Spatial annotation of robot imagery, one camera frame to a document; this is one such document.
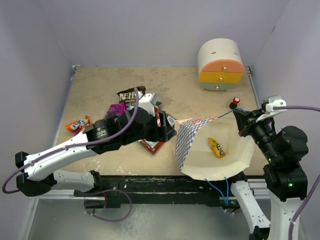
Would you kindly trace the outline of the red doritos bag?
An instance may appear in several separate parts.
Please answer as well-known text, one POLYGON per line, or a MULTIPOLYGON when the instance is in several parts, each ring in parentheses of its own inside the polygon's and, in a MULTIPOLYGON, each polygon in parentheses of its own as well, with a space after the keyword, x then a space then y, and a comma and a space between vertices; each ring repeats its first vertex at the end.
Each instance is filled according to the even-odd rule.
MULTIPOLYGON (((154 111, 156 115, 156 120, 157 120, 157 125, 161 125, 161 116, 160 116, 160 111, 161 108, 160 106, 154 106, 154 111)), ((169 121, 170 125, 175 128, 175 118, 172 117, 169 113, 166 113, 166 119, 169 121)), ((146 148, 152 155, 155 154, 158 149, 163 145, 164 142, 162 141, 148 141, 145 139, 138 140, 138 142, 146 148)))

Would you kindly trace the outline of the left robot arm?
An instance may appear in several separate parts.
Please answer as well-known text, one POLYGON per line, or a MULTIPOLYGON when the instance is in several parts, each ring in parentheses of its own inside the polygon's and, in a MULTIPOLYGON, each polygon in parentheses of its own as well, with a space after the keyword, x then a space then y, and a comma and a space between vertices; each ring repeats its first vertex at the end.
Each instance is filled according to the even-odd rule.
POLYGON ((139 140, 167 142, 177 132, 164 111, 148 113, 141 107, 120 116, 97 120, 71 139, 40 153, 19 152, 15 163, 21 174, 16 187, 25 196, 35 197, 51 190, 76 190, 98 196, 103 191, 97 171, 65 171, 63 167, 95 157, 139 140))

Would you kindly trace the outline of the orange snack packet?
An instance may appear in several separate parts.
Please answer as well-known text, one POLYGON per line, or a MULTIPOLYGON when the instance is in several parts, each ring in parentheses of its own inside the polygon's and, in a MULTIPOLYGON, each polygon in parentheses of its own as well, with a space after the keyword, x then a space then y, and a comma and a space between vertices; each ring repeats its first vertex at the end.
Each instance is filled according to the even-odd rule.
POLYGON ((71 132, 73 135, 77 135, 83 131, 87 126, 92 125, 91 118, 86 115, 84 119, 79 119, 77 121, 68 123, 65 125, 65 129, 71 132))

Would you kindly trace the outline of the blue checkered paper bag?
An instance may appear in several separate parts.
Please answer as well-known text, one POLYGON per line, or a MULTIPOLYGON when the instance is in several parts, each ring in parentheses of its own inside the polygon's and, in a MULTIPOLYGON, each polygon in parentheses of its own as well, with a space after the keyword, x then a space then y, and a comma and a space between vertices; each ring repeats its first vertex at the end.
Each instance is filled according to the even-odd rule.
POLYGON ((250 166, 254 153, 251 137, 240 137, 236 120, 227 113, 176 120, 172 151, 179 170, 194 180, 226 181, 250 166), (225 152, 218 158, 209 146, 215 139, 225 152))

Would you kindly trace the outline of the yellow m&m packet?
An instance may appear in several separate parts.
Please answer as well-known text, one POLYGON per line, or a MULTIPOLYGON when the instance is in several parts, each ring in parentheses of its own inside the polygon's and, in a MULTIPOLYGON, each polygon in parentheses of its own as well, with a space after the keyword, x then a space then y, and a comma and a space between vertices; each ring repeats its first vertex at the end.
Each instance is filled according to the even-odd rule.
POLYGON ((217 158, 224 158, 226 156, 226 153, 221 148, 221 145, 214 138, 209 137, 208 142, 210 149, 217 158))

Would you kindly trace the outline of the purple snack packet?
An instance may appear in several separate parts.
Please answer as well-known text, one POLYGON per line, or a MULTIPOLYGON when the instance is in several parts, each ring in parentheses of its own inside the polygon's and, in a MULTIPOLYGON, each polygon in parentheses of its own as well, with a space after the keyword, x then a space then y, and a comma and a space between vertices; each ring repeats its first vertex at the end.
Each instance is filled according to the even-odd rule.
POLYGON ((108 119, 114 116, 121 116, 127 109, 125 103, 111 104, 104 115, 104 119, 108 119))

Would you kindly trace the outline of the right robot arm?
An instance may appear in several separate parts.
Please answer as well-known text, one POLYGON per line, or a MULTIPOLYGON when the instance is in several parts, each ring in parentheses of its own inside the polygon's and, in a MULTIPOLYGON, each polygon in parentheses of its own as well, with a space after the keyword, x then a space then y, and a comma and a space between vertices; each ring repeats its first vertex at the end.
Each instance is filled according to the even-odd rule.
POLYGON ((222 190, 234 196, 249 227, 250 240, 296 240, 299 208, 307 198, 308 179, 300 161, 309 152, 307 135, 296 126, 286 126, 279 133, 271 116, 264 111, 233 110, 241 137, 252 137, 267 160, 263 177, 270 195, 271 218, 257 203, 247 180, 230 178, 222 190))

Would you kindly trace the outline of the brown potato chips bag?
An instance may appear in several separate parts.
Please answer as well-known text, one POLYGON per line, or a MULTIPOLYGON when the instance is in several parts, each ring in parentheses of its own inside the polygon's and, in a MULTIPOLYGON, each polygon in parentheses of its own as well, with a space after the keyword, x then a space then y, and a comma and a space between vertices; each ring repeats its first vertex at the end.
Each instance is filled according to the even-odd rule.
MULTIPOLYGON (((137 86, 136 88, 138 91, 138 99, 140 99, 145 95, 146 87, 142 85, 142 86, 137 86)), ((119 97, 119 103, 124 103, 130 106, 136 105, 136 92, 134 87, 119 91, 117 95, 119 97)))

